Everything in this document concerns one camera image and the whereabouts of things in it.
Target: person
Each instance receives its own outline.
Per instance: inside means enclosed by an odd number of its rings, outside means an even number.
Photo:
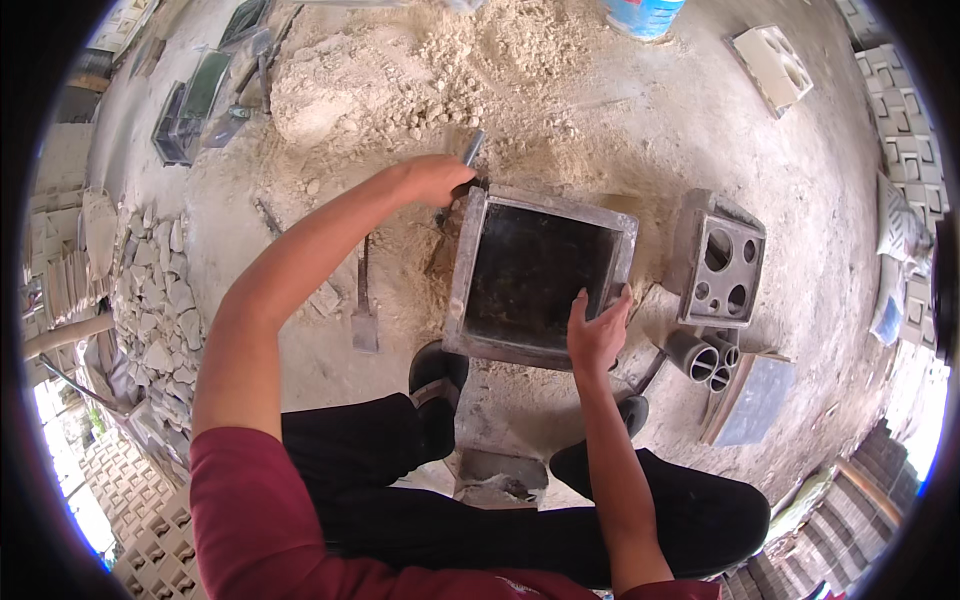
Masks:
[[[193,410],[190,507],[211,598],[710,598],[696,578],[762,544],[753,487],[634,451],[607,374],[632,297],[586,321],[572,299],[567,347],[587,438],[551,459],[593,507],[485,511],[389,487],[453,450],[466,357],[417,353],[410,396],[280,413],[277,332],[349,252],[403,204],[447,206],[474,177],[454,156],[391,166],[308,215],[225,294]],[[675,577],[687,580],[675,580]]]

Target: plastic bucket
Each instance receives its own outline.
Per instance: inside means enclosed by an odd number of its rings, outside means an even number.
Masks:
[[[650,41],[670,29],[685,0],[604,0],[607,20],[627,36]]]

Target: black pants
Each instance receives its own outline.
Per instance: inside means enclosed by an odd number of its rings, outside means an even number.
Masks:
[[[445,406],[449,430],[441,437],[449,453],[453,412]],[[429,426],[437,421],[434,411]],[[588,588],[610,587],[610,563],[592,507],[485,511],[434,492],[387,487],[436,455],[425,438],[436,440],[437,432],[425,436],[422,423],[403,394],[283,414],[283,443],[310,492],[330,551],[395,568],[541,569]],[[770,509],[757,489],[671,465],[646,449],[636,456],[656,505],[660,548],[676,577],[706,577],[758,550]],[[592,499],[585,444],[555,454],[550,469]]]

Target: red t-shirt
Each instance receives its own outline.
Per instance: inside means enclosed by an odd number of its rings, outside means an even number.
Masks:
[[[565,576],[416,566],[399,572],[374,559],[326,553],[306,486],[283,444],[242,427],[203,432],[190,447],[190,512],[204,588],[211,599],[596,600]],[[699,581],[633,588],[622,600],[717,600]]]

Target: concrete floor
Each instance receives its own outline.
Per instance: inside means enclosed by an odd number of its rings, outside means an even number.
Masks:
[[[308,198],[302,188],[312,177],[312,150],[284,140],[257,116],[224,150],[203,152],[192,169],[163,168],[150,142],[161,104],[172,81],[186,81],[193,71],[199,57],[193,48],[217,43],[234,4],[195,0],[160,7],[147,34],[168,36],[164,54],[149,80],[130,78],[129,61],[114,76],[90,159],[91,180],[102,182],[114,199],[132,207],[156,202],[161,215],[185,212],[189,282],[207,323],[229,285],[271,239],[252,201],[268,202],[289,227],[391,161],[445,149],[434,137],[389,155],[364,155],[324,180],[317,198]],[[614,373],[621,392],[624,379],[643,373],[654,343],[675,317],[676,298],[656,282],[669,259],[681,194],[691,187],[717,190],[765,224],[763,280],[742,346],[774,348],[796,359],[797,380],[778,420],[761,444],[699,444],[707,391],[667,367],[648,392],[650,419],[634,443],[666,460],[754,484],[773,504],[797,478],[852,449],[889,401],[886,374],[893,352],[867,332],[879,273],[874,248],[880,149],[843,21],[831,0],[689,3],[666,43],[642,45],[600,30],[602,15],[592,3],[567,5],[580,6],[584,19],[595,19],[592,31],[600,32],[589,42],[586,78],[563,90],[565,109],[595,133],[551,150],[554,162],[547,165],[505,162],[493,150],[481,155],[481,164],[497,182],[574,198],[620,195],[603,202],[640,219],[631,275],[639,308]],[[274,26],[289,7],[279,4],[278,10]],[[357,13],[305,9],[276,76],[296,49],[367,18]],[[380,13],[404,20],[400,11]],[[780,25],[815,85],[779,121],[723,41],[768,23]],[[412,36],[422,35],[420,25]],[[234,59],[232,82],[246,64]],[[229,104],[222,96],[214,114]],[[250,104],[258,102],[255,94],[248,96]],[[494,140],[506,135],[490,115],[484,127]],[[410,357],[442,334],[448,281],[425,276],[421,264],[424,249],[431,248],[427,241],[436,241],[431,212],[405,208],[374,238],[371,288],[383,353],[352,352],[346,317],[325,321],[304,309],[284,327],[284,410],[405,389]],[[354,264],[349,259],[333,279],[347,296],[346,315]],[[821,420],[833,404],[835,414]],[[572,378],[472,360],[457,436],[464,446],[548,458],[582,436]],[[582,503],[560,482],[551,483],[547,506]]]

